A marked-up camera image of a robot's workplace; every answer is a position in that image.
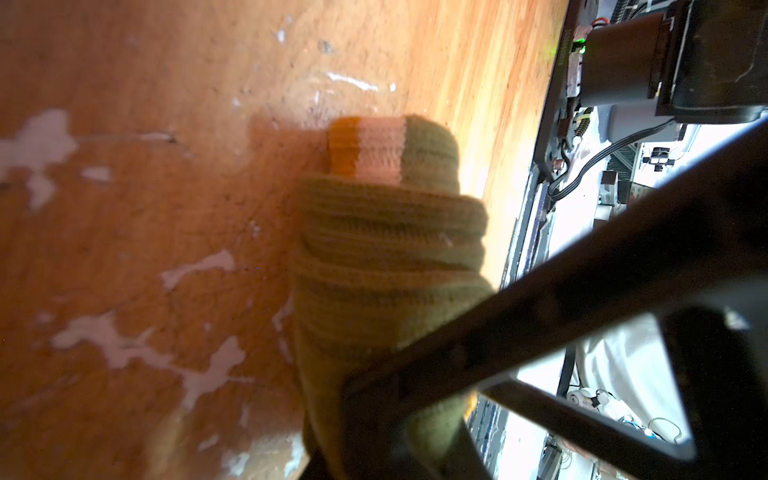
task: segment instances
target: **metal frame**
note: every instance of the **metal frame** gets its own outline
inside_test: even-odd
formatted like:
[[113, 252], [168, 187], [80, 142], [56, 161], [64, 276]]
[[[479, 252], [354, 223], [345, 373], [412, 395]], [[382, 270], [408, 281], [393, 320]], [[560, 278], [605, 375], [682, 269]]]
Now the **metal frame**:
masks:
[[[719, 313], [674, 312], [700, 304], [696, 295], [703, 289], [768, 273], [768, 190], [753, 169], [766, 151], [768, 123], [762, 122], [606, 227], [348, 382], [343, 453], [349, 477], [462, 478], [453, 457], [449, 471], [422, 465], [404, 425], [412, 413], [473, 386], [489, 388], [490, 396], [517, 413], [641, 478], [717, 478], [730, 476], [732, 468], [747, 476], [762, 468], [755, 459], [768, 458], [765, 442], [719, 433], [737, 431], [728, 425], [757, 432], [768, 427], [762, 380], [744, 368], [751, 364], [743, 342], [723, 339], [730, 334]], [[614, 285], [613, 298], [602, 293], [605, 284]], [[568, 411], [554, 397], [509, 380], [507, 372], [517, 365], [653, 309], [673, 312], [664, 317], [664, 328], [674, 334], [665, 338], [677, 348], [674, 370], [695, 433], [687, 451], [649, 445], [631, 432], [618, 435], [617, 425]], [[686, 326], [691, 329], [681, 330]], [[749, 386], [750, 411], [734, 409], [728, 395], [712, 396], [709, 383], [696, 384], [708, 375], [727, 382], [737, 371], [739, 388]], [[582, 428], [566, 426], [574, 422]], [[590, 442], [595, 432], [615, 443], [598, 449]], [[473, 452], [454, 456], [472, 465], [467, 457], [474, 456], [479, 464]]]

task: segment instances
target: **white paint splatter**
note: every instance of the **white paint splatter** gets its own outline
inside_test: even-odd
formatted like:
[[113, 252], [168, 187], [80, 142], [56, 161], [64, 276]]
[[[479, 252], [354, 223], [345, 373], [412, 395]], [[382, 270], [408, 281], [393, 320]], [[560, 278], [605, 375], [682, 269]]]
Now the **white paint splatter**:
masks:
[[293, 355], [290, 352], [290, 348], [288, 348], [288, 342], [282, 335], [277, 337], [277, 348], [280, 349], [280, 354], [286, 360], [288, 365], [293, 365]]
[[379, 91], [379, 87], [376, 87], [375, 85], [371, 85], [370, 83], [364, 82], [362, 80], [358, 80], [356, 78], [347, 77], [346, 75], [341, 75], [337, 73], [333, 73], [332, 71], [326, 72], [328, 74], [328, 78], [330, 78], [332, 81], [344, 81], [348, 84], [355, 85], [360, 90], [364, 91]]
[[272, 316], [272, 326], [277, 332], [277, 348], [280, 349], [280, 354], [288, 362], [289, 365], [293, 365], [293, 355], [291, 355], [288, 342], [286, 341], [285, 334], [283, 333], [283, 319], [293, 313], [293, 294], [291, 293], [286, 300], [285, 305], [280, 307], [280, 310]]
[[72, 320], [66, 330], [54, 335], [51, 344], [58, 349], [69, 349], [83, 340], [94, 343], [104, 351], [107, 364], [113, 369], [124, 368], [133, 358], [142, 359], [158, 369], [171, 369], [173, 355], [157, 353], [145, 345], [154, 328], [146, 329], [136, 338], [123, 337], [114, 328], [113, 322], [112, 311], [100, 316], [81, 316]]
[[197, 263], [188, 263], [172, 270], [166, 270], [160, 274], [160, 278], [163, 280], [165, 290], [170, 292], [176, 288], [184, 275], [213, 268], [221, 268], [225, 272], [235, 270], [235, 260], [229, 250], [221, 250], [219, 253], [209, 255]]
[[140, 141], [175, 141], [173, 135], [164, 131], [150, 131], [145, 134], [137, 134], [136, 138]]
[[250, 417], [250, 407], [248, 404], [244, 403], [243, 406], [240, 407], [240, 419], [237, 421], [237, 423], [244, 429], [248, 428], [248, 417]]
[[174, 356], [158, 353], [146, 342], [154, 327], [143, 331], [135, 338], [122, 336], [114, 328], [114, 312], [100, 316], [81, 316], [72, 320], [66, 330], [51, 338], [51, 345], [57, 349], [69, 349], [82, 341], [88, 341], [101, 347], [107, 365], [113, 369], [122, 369], [131, 359], [141, 359], [156, 369], [170, 370], [178, 374], [186, 390], [181, 405], [191, 410], [197, 399], [205, 393], [213, 392], [227, 382], [252, 382], [253, 379], [229, 376], [229, 371], [245, 360], [245, 352], [237, 345], [237, 337], [230, 336], [219, 349], [210, 356], [210, 365], [206, 372], [195, 372], [171, 365]]
[[182, 375], [184, 388], [187, 389], [187, 394], [184, 400], [181, 401], [181, 405], [187, 410], [193, 409], [200, 396], [218, 390], [230, 380], [235, 382], [252, 382], [252, 379], [230, 377], [227, 375], [232, 367], [240, 365], [244, 360], [245, 352], [237, 345], [237, 337], [230, 336], [210, 356], [210, 365], [205, 373], [176, 369]]
[[112, 181], [112, 170], [109, 167], [86, 167], [80, 170], [80, 176], [106, 183]]
[[272, 326], [275, 327], [275, 331], [278, 333], [283, 332], [283, 319], [293, 313], [293, 294], [291, 293], [286, 300], [285, 305], [277, 310], [277, 313], [272, 315]]
[[82, 376], [80, 374], [73, 376], [61, 376], [57, 378], [56, 381], [52, 384], [43, 387], [32, 395], [13, 404], [11, 408], [5, 412], [5, 414], [7, 416], [15, 416], [19, 413], [36, 407], [40, 403], [47, 402], [48, 400], [53, 399], [56, 393], [59, 393], [61, 390], [71, 387], [75, 383], [79, 382], [81, 377]]
[[0, 180], [9, 168], [28, 168], [29, 207], [37, 210], [53, 197], [56, 186], [45, 175], [49, 164], [60, 164], [78, 149], [68, 133], [67, 112], [49, 109], [29, 118], [13, 140], [0, 140]]
[[248, 222], [248, 227], [250, 228], [250, 236], [251, 236], [251, 238], [253, 238], [253, 239], [258, 238], [259, 234], [261, 233], [261, 227], [256, 225], [256, 221], [255, 220], [251, 220], [250, 222]]
[[40, 325], [45, 325], [46, 323], [52, 322], [54, 318], [56, 318], [56, 315], [51, 312], [40, 312], [35, 316], [35, 322]]
[[197, 445], [197, 451], [202, 452], [203, 450], [208, 450], [210, 447], [216, 445], [219, 442], [219, 435], [214, 433], [207, 439], [203, 440]]
[[286, 466], [283, 468], [283, 477], [286, 480], [290, 474], [299, 468], [302, 455], [304, 455], [304, 445], [301, 442], [301, 435], [295, 434], [290, 439], [290, 460], [286, 462]]
[[245, 472], [245, 465], [248, 463], [250, 455], [242, 452], [235, 454], [231, 450], [226, 450], [221, 456], [221, 468], [227, 468], [229, 475], [239, 477]]

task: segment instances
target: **white fabric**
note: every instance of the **white fabric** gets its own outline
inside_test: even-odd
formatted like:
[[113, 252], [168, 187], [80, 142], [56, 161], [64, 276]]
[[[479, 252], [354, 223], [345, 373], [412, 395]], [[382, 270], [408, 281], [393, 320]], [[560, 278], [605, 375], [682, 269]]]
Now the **white fabric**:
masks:
[[[691, 438], [667, 349], [653, 315], [639, 316], [583, 340], [577, 348], [576, 363], [584, 386], [606, 390], [624, 400], [643, 426], [664, 417], [680, 427], [683, 436], [679, 442]], [[653, 430], [669, 442], [678, 433], [665, 421], [654, 422]]]

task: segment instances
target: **cylindrical part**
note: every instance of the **cylindrical part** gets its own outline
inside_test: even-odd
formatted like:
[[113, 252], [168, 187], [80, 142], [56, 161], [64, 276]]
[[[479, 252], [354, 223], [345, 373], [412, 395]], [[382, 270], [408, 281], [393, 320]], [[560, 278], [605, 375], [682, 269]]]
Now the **cylindrical part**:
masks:
[[581, 105], [648, 98], [663, 13], [593, 30], [584, 45]]

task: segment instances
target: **metal bar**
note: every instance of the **metal bar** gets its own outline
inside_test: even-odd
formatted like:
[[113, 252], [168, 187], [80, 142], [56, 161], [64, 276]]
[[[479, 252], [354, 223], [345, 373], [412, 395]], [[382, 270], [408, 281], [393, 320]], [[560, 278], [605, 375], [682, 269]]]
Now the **metal bar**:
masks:
[[528, 223], [531, 221], [534, 198], [538, 187], [539, 169], [535, 165], [531, 167], [528, 173], [528, 182], [525, 185], [525, 195], [523, 204], [520, 208], [518, 221], [515, 223], [515, 231], [512, 233], [512, 240], [509, 245], [509, 254], [504, 265], [502, 275], [502, 288], [514, 282], [518, 277], [518, 266], [520, 263], [523, 245], [525, 244], [525, 235], [528, 232]]
[[483, 392], [494, 402], [561, 435], [638, 478], [690, 478], [694, 468], [674, 456], [680, 448], [653, 441], [639, 430], [625, 426], [564, 399], [516, 380], [500, 383]]
[[694, 307], [661, 324], [688, 423], [713, 476], [763, 476], [755, 442], [768, 429], [766, 396], [743, 333], [726, 328], [723, 311]]
[[578, 13], [581, 9], [581, 0], [571, 0], [568, 3], [568, 9], [565, 11], [565, 21], [563, 30], [560, 34], [558, 51], [554, 57], [552, 65], [552, 75], [549, 80], [547, 97], [545, 98], [544, 110], [541, 111], [541, 121], [538, 126], [538, 135], [533, 150], [533, 161], [538, 165], [539, 170], [544, 174], [548, 182], [552, 182], [552, 170], [547, 165], [547, 149], [552, 130], [554, 129], [555, 115], [559, 109], [559, 99], [565, 90], [565, 75], [568, 72], [568, 56], [571, 53], [571, 47], [574, 40], [574, 30]]

